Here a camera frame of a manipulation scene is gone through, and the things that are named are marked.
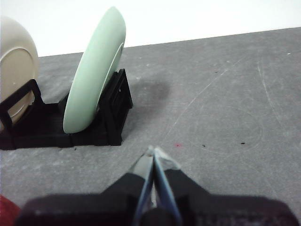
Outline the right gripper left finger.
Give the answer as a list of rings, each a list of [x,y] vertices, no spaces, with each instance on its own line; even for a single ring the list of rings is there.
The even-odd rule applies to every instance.
[[[29,200],[21,209],[17,226],[128,226],[140,195],[150,178],[153,147],[101,193],[52,194]]]

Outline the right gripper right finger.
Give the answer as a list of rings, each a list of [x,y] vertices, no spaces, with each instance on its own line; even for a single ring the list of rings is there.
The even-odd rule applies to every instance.
[[[154,149],[157,175],[167,186],[176,216],[185,226],[297,226],[285,203],[263,196],[208,192],[188,177],[161,148]]]

